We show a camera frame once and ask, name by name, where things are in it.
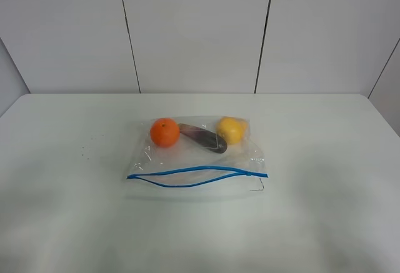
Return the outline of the clear blue-zip plastic bag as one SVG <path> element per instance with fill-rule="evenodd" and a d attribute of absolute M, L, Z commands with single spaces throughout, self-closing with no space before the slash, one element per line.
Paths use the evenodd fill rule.
<path fill-rule="evenodd" d="M 230 116 L 163 118 L 217 134 L 217 123 L 223 117 Z M 264 153 L 252 140 L 249 119 L 234 118 L 247 121 L 247 131 L 240 143 L 228 145 L 223 154 L 211 152 L 181 133 L 175 145 L 158 147 L 151 140 L 150 129 L 160 118 L 137 123 L 137 138 L 126 180 L 154 196 L 163 196 L 167 192 L 225 196 L 263 191 L 264 181 L 268 178 Z"/>

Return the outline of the dark purple eggplant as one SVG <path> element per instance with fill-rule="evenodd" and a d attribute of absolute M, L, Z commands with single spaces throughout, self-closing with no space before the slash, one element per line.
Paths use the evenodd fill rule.
<path fill-rule="evenodd" d="M 227 142 L 214 132 L 183 123 L 179 123 L 178 127 L 181 134 L 211 152 L 223 154 L 228 149 Z"/>

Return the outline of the yellow lemon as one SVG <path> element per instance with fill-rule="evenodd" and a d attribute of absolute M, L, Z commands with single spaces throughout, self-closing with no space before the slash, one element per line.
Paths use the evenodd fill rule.
<path fill-rule="evenodd" d="M 228 145 L 240 143 L 248 129 L 248 122 L 234 117 L 223 117 L 216 126 L 217 135 L 221 136 Z"/>

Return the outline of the orange fruit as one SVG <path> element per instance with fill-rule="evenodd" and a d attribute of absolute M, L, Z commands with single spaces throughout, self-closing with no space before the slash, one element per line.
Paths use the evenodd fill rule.
<path fill-rule="evenodd" d="M 177 143 L 180 130 L 177 122 L 171 118 L 157 119 L 150 129 L 151 140 L 155 145 L 168 148 Z"/>

